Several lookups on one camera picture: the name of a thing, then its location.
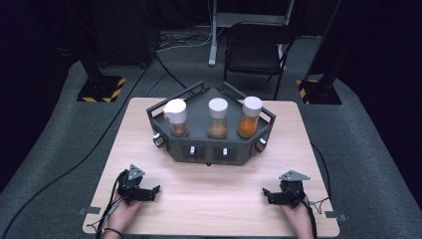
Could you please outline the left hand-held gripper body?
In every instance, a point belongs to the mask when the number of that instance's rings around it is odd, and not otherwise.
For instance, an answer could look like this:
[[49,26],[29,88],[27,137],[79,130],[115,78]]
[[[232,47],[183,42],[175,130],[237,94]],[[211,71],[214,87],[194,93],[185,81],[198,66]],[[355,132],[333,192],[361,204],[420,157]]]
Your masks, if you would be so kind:
[[155,194],[152,189],[140,187],[145,172],[132,164],[117,178],[117,193],[129,204],[131,201],[152,201]]

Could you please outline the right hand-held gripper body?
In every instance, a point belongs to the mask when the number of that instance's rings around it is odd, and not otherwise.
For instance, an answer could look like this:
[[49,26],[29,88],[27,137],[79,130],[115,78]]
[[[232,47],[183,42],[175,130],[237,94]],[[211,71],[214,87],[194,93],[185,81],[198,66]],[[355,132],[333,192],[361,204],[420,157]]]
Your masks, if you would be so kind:
[[293,208],[297,207],[302,203],[305,198],[305,190],[303,182],[310,180],[311,178],[302,173],[294,170],[279,176],[281,191],[277,193],[271,193],[270,198],[273,200],[275,205],[289,205]]

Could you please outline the glass jar with spout lid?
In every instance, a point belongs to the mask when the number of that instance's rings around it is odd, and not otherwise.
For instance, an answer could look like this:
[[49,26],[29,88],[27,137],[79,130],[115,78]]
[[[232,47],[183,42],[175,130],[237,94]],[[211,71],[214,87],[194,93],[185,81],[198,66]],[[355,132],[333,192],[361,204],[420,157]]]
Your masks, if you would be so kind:
[[188,134],[187,105],[181,99],[169,101],[163,108],[164,117],[169,121],[174,136],[185,137]]

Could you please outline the orange powder spice jar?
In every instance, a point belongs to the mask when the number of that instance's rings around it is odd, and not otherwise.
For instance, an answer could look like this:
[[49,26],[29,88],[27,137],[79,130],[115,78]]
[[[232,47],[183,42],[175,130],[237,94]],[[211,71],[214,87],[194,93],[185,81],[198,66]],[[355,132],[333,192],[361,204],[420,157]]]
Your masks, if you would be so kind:
[[241,137],[253,136],[258,128],[258,120],[263,102],[258,97],[246,97],[243,101],[243,115],[238,125]]

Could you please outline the black corner rack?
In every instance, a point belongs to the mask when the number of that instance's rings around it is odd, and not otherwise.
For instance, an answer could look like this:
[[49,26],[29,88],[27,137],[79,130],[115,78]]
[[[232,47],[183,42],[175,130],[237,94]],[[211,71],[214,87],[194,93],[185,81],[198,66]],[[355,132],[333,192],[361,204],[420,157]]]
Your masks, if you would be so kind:
[[[228,83],[211,89],[199,82],[175,95],[187,104],[187,128],[185,137],[172,134],[170,123],[165,118],[163,107],[166,100],[146,110],[153,131],[153,142],[165,148],[178,162],[242,165],[255,154],[262,152],[269,140],[276,116],[267,109],[261,109],[257,132],[244,138],[237,133],[243,111],[242,100],[246,97]],[[208,103],[214,98],[228,102],[227,136],[214,139],[207,135],[210,123]]]

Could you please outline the brown powder spice jar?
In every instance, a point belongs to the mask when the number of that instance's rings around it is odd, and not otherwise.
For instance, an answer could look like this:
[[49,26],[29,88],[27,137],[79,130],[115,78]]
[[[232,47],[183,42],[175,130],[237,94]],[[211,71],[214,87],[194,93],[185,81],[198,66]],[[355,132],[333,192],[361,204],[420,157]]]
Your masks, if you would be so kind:
[[224,138],[227,135],[227,101],[222,98],[214,98],[209,102],[208,108],[210,117],[208,135],[211,138]]

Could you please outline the person's left hand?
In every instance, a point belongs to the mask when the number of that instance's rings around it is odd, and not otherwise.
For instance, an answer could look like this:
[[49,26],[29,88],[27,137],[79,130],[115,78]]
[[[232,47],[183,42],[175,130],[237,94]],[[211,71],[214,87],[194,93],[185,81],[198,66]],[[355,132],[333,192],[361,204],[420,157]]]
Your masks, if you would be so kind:
[[123,233],[141,208],[142,201],[121,202],[108,219],[107,227]]

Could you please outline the person's right hand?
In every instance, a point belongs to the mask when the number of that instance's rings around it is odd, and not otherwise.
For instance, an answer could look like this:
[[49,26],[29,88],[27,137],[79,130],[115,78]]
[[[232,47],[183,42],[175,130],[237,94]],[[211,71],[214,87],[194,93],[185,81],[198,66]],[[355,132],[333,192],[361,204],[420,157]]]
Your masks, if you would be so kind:
[[289,205],[280,205],[280,208],[286,215],[287,220],[298,239],[315,239],[311,218],[304,205],[299,204],[295,208]]

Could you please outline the black wristband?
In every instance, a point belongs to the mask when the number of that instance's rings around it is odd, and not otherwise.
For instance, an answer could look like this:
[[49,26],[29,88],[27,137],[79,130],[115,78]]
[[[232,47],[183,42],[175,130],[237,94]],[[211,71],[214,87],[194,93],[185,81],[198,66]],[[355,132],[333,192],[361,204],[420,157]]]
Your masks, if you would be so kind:
[[122,239],[124,239],[124,236],[123,236],[123,234],[121,233],[121,232],[119,232],[118,230],[116,230],[116,229],[113,229],[113,228],[109,228],[109,227],[106,227],[105,229],[103,229],[102,230],[102,233],[103,233],[103,239],[104,239],[104,234],[106,233],[106,232],[114,232],[114,233],[117,233],[117,234],[119,234],[121,237],[122,237]]

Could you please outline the black stand with striped base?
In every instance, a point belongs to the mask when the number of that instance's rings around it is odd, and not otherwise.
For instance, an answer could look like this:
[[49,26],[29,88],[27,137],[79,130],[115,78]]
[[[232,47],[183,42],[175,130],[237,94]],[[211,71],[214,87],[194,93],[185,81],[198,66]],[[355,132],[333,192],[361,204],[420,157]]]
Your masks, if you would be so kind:
[[88,79],[78,93],[80,102],[114,102],[121,92],[125,78],[121,76],[105,76],[91,52],[89,44],[82,35],[76,37],[81,56],[81,63]]
[[329,36],[330,29],[335,21],[341,3],[342,0],[337,0],[328,25],[316,50],[316,54],[313,57],[305,77],[302,80],[297,80],[301,99],[306,105],[341,105],[341,100],[333,86],[335,75],[338,71],[338,64],[335,60],[333,64],[330,64],[326,68],[319,80],[310,79],[310,76],[317,74],[317,65],[322,62],[321,52],[326,45],[326,39]]

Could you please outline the black folding chair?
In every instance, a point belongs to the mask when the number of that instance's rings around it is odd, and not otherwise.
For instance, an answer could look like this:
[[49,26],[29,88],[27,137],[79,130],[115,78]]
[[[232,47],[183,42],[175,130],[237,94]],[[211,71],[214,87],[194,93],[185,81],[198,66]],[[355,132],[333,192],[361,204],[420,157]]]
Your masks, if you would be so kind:
[[273,100],[278,97],[289,51],[296,40],[289,25],[263,22],[240,22],[228,31],[223,81],[227,73],[277,76]]

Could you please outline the grey metal stand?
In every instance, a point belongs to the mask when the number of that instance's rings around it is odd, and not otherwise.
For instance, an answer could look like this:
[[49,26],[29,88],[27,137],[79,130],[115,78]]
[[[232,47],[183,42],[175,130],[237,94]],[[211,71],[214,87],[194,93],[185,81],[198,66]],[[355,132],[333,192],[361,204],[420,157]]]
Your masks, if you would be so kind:
[[236,23],[253,21],[259,23],[286,24],[290,23],[292,10],[296,0],[288,0],[287,10],[283,15],[262,15],[262,14],[246,14],[246,13],[226,13],[218,11],[218,0],[212,0],[211,8],[211,44],[208,66],[216,65],[216,57],[218,50],[217,29],[229,28]]

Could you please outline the black cabinet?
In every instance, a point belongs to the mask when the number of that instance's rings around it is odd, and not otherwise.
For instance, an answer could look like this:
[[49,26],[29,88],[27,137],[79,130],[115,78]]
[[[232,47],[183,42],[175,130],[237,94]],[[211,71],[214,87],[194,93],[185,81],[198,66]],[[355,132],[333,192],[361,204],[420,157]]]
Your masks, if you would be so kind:
[[92,0],[97,60],[105,66],[145,68],[157,46],[154,0]]

